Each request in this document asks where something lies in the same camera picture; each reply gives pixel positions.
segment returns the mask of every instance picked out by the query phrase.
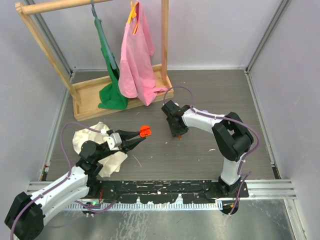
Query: orange gripper tip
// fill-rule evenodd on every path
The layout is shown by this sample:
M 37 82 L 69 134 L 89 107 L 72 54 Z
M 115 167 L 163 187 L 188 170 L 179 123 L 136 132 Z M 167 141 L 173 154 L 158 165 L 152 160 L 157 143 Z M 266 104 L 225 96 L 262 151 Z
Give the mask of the orange gripper tip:
M 149 126 L 142 126 L 140 128 L 140 137 L 145 138 L 152 134 Z

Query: green garment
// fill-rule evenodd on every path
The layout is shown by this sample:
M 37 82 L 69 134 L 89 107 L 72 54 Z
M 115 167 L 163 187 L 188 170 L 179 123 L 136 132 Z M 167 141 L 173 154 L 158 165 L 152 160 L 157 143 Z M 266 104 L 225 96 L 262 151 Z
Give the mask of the green garment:
M 94 20 L 94 25 L 98 31 L 99 39 L 101 43 L 101 52 L 103 54 L 103 57 L 105 59 L 106 67 L 111 79 L 110 84 L 105 86 L 100 92 L 100 100 L 101 103 L 99 103 L 98 107 L 100 109 L 119 109 L 119 110 L 125 110 L 128 106 L 128 99 L 124 96 L 122 96 L 118 80 L 119 80 L 119 68 L 116 66 L 116 69 L 112 69 L 110 60 L 108 58 L 108 52 L 106 46 L 108 43 L 106 41 L 105 34 L 102 30 L 101 21 L 96 18 Z

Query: gray tabletop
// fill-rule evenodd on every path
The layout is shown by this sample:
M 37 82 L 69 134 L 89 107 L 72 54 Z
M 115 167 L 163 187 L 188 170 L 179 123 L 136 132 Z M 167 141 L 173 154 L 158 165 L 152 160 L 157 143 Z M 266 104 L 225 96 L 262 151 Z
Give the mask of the gray tabletop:
M 78 72 L 74 81 L 81 82 L 104 75 L 105 72 Z M 247 158 L 242 172 L 252 171 L 249 179 L 274 179 L 270 157 L 244 71 L 175 70 L 168 71 L 168 76 L 173 86 L 188 87 L 193 92 L 194 106 L 197 109 L 215 114 L 236 112 L 244 123 L 256 129 L 261 135 L 261 146 Z M 190 99 L 187 91 L 175 90 L 174 101 L 180 106 L 190 104 Z M 109 128 L 125 131 L 138 131 L 143 125 L 151 127 L 152 135 L 129 152 L 120 172 L 113 173 L 111 178 L 106 179 L 218 179 L 223 167 L 223 156 L 218 150 L 214 136 L 191 128 L 181 140 L 173 138 L 166 116 L 161 111 L 162 104 L 155 102 L 148 107 L 140 106 L 82 121 L 88 126 L 101 121 Z M 61 125 L 74 121 L 72 98 L 69 97 Z M 79 156 L 73 150 L 72 138 L 75 131 L 80 129 L 81 127 L 72 125 L 64 134 L 65 147 L 73 164 L 79 160 Z M 56 180 L 67 171 L 68 164 L 57 140 L 46 179 Z

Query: metal floor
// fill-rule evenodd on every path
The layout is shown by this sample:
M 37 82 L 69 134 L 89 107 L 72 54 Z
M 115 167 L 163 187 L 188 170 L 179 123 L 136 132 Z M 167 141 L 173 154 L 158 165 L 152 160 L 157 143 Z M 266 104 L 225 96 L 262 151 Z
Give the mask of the metal floor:
M 232 217 L 199 209 L 83 215 L 59 212 L 49 225 L 66 226 L 46 226 L 37 240 L 295 240 L 283 200 L 241 200 Z
M 105 76 L 105 72 L 78 72 L 74 82 Z M 215 114 L 236 112 L 243 122 L 255 128 L 261 135 L 261 146 L 246 159 L 242 172 L 252 171 L 249 179 L 274 179 L 270 157 L 257 117 L 252 95 L 243 70 L 175 70 L 168 71 L 173 86 L 184 86 L 194 94 L 194 106 Z M 176 89 L 174 101 L 180 106 L 190 104 L 190 95 L 184 89 Z M 99 121 L 114 130 L 138 131 L 149 125 L 152 135 L 129 152 L 120 172 L 113 173 L 113 180 L 197 180 L 218 179 L 223 156 L 214 136 L 199 129 L 190 129 L 182 140 L 173 138 L 161 111 L 162 102 L 140 106 L 109 115 L 82 121 L 92 126 Z M 72 98 L 69 96 L 61 126 L 74 122 Z M 74 152 L 72 138 L 78 126 L 69 126 L 64 133 L 67 153 L 73 165 L 79 160 Z M 57 138 L 46 180 L 53 181 L 68 171 L 68 164 Z

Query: clothes hanger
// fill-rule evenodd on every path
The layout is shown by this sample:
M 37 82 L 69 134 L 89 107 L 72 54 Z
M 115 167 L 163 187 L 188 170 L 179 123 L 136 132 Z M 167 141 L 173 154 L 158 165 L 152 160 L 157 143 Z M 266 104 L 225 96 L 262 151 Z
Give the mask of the clothes hanger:
M 106 39 L 106 35 L 105 35 L 104 30 L 103 30 L 102 25 L 101 25 L 101 20 L 97 16 L 96 9 L 95 9 L 95 1 L 94 0 L 91 0 L 91 5 L 92 5 L 92 8 L 91 8 L 92 14 L 94 16 L 94 23 L 95 23 L 96 29 L 98 31 L 101 44 L 105 45 L 106 52 L 107 52 L 107 55 L 108 55 L 108 58 L 109 58 L 109 61 L 110 61 L 110 65 L 111 65 L 113 70 L 116 70 L 117 69 L 117 64 L 116 64 L 116 61 L 115 61 L 115 59 L 114 59 L 114 57 L 113 57 L 113 55 L 111 53 L 109 44 L 108 44 L 107 39 Z
M 134 19 L 136 16 L 137 16 L 137 13 L 136 13 L 136 6 L 139 4 L 138 1 L 136 1 L 133 5 L 133 0 L 130 1 L 130 5 L 131 5 L 131 12 L 129 14 L 129 17 L 128 17 L 128 21 L 127 23 L 130 24 L 131 23 L 131 20 Z M 135 34 L 137 32 L 137 29 L 138 29 L 138 21 L 136 22 L 136 25 L 134 27 L 134 30 L 133 30 L 133 34 Z

